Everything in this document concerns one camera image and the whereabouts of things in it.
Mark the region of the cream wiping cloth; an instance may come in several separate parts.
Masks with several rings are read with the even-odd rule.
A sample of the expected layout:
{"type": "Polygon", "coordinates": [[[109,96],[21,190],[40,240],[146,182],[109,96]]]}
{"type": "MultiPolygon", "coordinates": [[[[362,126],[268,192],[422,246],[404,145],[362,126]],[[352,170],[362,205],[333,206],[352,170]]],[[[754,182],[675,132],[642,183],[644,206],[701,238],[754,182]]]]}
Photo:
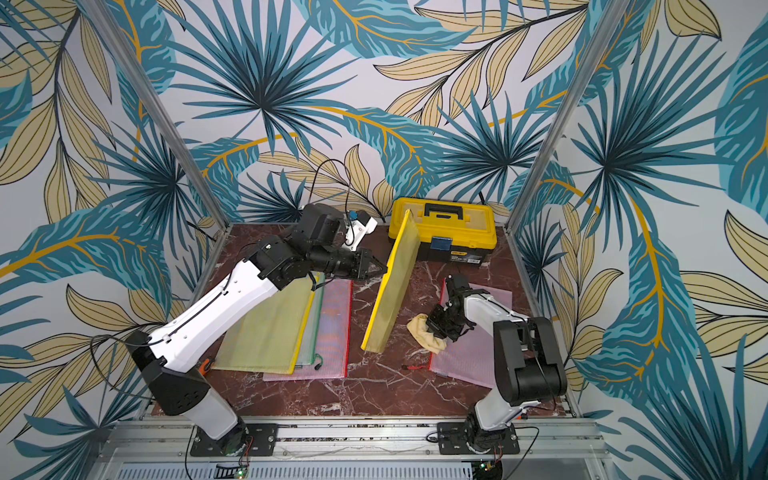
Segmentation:
{"type": "Polygon", "coordinates": [[[419,314],[407,323],[406,328],[423,349],[433,354],[440,354],[446,349],[447,343],[428,330],[427,320],[426,314],[419,314]]]}

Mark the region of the yellow mesh document bag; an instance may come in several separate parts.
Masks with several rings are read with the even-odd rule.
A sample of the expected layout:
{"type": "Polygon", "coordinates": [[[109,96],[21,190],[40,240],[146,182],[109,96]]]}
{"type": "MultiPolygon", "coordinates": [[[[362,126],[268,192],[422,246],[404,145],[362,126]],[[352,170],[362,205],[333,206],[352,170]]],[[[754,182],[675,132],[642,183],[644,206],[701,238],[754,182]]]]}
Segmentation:
{"type": "Polygon", "coordinates": [[[382,353],[385,350],[402,308],[420,245],[417,223],[412,211],[407,209],[363,337],[361,348],[364,351],[382,353]]]}

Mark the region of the pink mesh document bag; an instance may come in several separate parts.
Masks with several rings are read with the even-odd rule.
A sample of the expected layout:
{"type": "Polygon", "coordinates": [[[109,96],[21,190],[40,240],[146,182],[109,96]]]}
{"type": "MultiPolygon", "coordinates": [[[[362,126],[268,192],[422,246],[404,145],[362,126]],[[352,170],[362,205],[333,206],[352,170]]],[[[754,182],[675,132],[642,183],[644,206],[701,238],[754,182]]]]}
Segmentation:
{"type": "MultiPolygon", "coordinates": [[[[465,315],[475,322],[476,326],[456,342],[444,339],[447,347],[440,354],[431,356],[429,370],[442,377],[491,388],[495,383],[493,323],[511,318],[510,307],[503,303],[511,298],[511,294],[504,292],[502,299],[498,300],[494,297],[496,293],[494,289],[486,289],[471,283],[469,285],[473,289],[488,291],[488,294],[475,294],[464,301],[465,315]]],[[[446,301],[444,281],[441,300],[438,304],[445,304],[446,301]]]]}

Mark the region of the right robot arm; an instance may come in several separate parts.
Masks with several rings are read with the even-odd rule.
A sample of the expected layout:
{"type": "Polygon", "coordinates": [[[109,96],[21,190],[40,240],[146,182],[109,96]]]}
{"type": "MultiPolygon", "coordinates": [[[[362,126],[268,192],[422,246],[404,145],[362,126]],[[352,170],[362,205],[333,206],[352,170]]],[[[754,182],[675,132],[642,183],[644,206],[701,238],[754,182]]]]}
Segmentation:
{"type": "Polygon", "coordinates": [[[517,452],[512,421],[567,391],[552,321],[513,311],[464,276],[444,281],[425,330],[445,345],[432,355],[435,372],[489,389],[464,421],[438,425],[443,453],[517,452]]]}

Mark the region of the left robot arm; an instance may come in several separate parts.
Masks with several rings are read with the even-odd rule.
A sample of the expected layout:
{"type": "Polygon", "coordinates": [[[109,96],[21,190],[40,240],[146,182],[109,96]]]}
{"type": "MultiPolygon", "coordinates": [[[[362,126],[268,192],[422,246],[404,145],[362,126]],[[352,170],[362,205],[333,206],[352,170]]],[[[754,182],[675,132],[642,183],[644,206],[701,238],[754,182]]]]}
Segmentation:
{"type": "Polygon", "coordinates": [[[230,273],[172,321],[151,333],[132,332],[124,344],[152,397],[168,416],[183,416],[225,453],[246,440],[246,425],[197,365],[207,349],[246,313],[296,280],[367,280],[386,266],[361,247],[376,219],[306,205],[297,224],[250,245],[230,273]]]}

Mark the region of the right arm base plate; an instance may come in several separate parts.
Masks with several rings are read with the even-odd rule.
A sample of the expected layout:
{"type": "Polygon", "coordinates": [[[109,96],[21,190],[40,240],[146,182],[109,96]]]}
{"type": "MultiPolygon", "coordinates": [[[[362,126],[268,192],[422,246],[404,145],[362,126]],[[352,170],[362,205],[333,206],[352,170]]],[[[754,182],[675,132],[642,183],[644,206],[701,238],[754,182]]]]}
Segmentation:
{"type": "Polygon", "coordinates": [[[487,431],[468,422],[437,424],[437,445],[441,455],[518,454],[520,446],[512,427],[487,431]]]}

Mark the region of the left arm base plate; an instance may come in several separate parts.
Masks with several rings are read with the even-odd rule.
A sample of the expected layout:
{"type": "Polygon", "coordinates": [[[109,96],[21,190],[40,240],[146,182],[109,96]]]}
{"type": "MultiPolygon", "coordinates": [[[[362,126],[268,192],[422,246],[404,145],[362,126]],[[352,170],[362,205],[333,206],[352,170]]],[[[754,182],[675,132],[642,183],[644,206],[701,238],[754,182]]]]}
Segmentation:
{"type": "Polygon", "coordinates": [[[270,457],[277,433],[277,424],[248,423],[239,424],[232,432],[214,440],[196,427],[189,453],[192,457],[270,457]]]}

